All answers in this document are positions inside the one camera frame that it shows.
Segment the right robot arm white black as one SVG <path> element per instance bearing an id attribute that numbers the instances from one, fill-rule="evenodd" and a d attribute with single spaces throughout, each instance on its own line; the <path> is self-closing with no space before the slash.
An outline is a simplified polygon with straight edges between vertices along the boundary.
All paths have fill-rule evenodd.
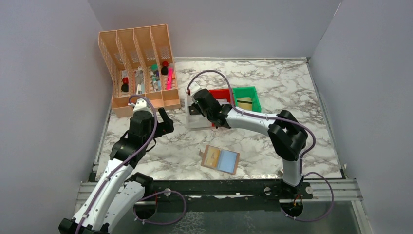
<path id="1" fill-rule="evenodd" d="M 215 127 L 245 129 L 268 136 L 278 156 L 282 158 L 283 184 L 281 192 L 286 198 L 300 193 L 303 176 L 300 172 L 300 152 L 306 145 L 308 134 L 289 111 L 265 114 L 221 105 L 208 89 L 187 91 L 194 107 Z"/>

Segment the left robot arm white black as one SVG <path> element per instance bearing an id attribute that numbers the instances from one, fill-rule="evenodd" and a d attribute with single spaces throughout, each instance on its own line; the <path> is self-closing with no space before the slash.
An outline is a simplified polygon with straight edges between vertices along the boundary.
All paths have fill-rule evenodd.
<path id="1" fill-rule="evenodd" d="M 72 218 L 62 219 L 60 233 L 109 234 L 134 202 L 151 198 L 152 178 L 131 173 L 146 154 L 149 143 L 174 130 L 165 109 L 159 108 L 158 114 L 162 122 L 151 111 L 139 110 L 133 114 L 129 129 L 113 145 L 111 158 L 97 185 Z"/>

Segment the brown leather card holder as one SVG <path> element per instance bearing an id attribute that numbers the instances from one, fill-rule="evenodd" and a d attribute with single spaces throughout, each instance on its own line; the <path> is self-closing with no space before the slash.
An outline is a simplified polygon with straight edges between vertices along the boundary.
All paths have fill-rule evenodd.
<path id="1" fill-rule="evenodd" d="M 230 175 L 235 175 L 238 168 L 240 153 L 216 147 L 221 150 L 221 153 L 217 167 L 211 168 L 204 165 L 205 155 L 209 147 L 215 146 L 207 145 L 203 151 L 199 151 L 199 156 L 201 157 L 201 166 Z"/>

